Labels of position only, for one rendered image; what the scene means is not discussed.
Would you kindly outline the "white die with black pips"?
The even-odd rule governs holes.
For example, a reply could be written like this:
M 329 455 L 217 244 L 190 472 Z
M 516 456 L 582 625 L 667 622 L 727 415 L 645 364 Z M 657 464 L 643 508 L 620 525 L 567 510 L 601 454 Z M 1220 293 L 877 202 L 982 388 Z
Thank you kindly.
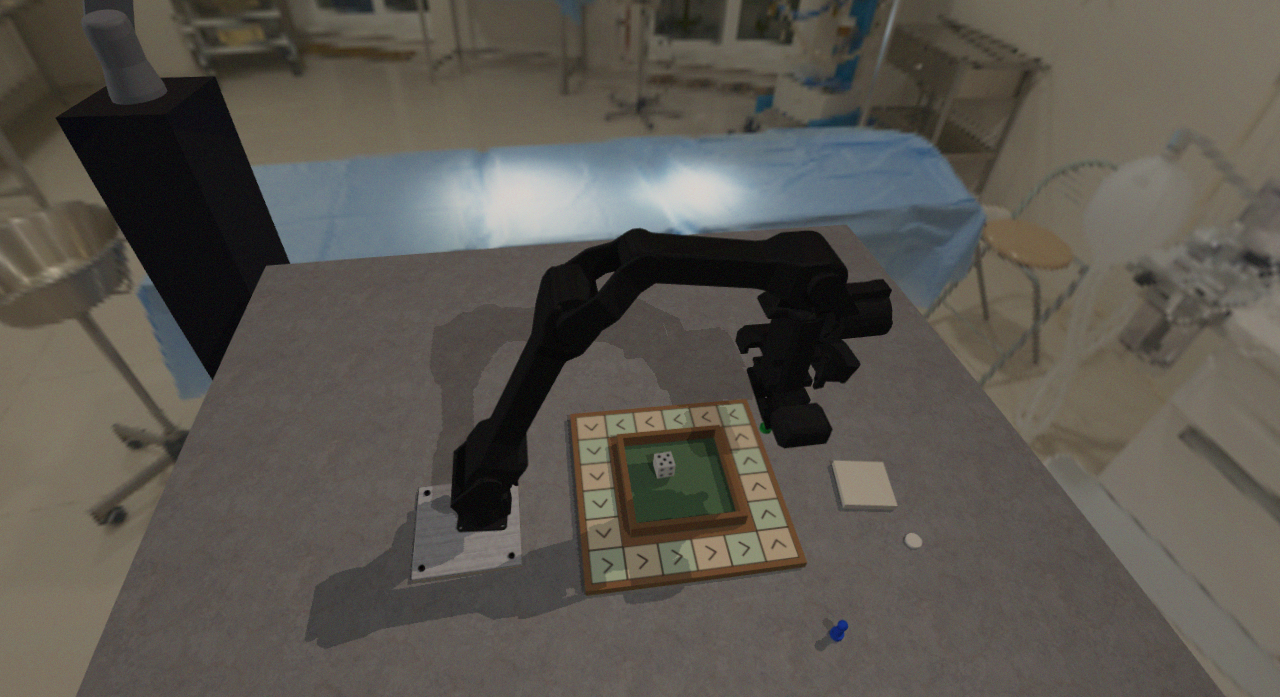
M 671 451 L 666 451 L 666 454 L 654 454 L 653 466 L 657 478 L 667 477 L 667 474 L 675 474 L 675 459 Z

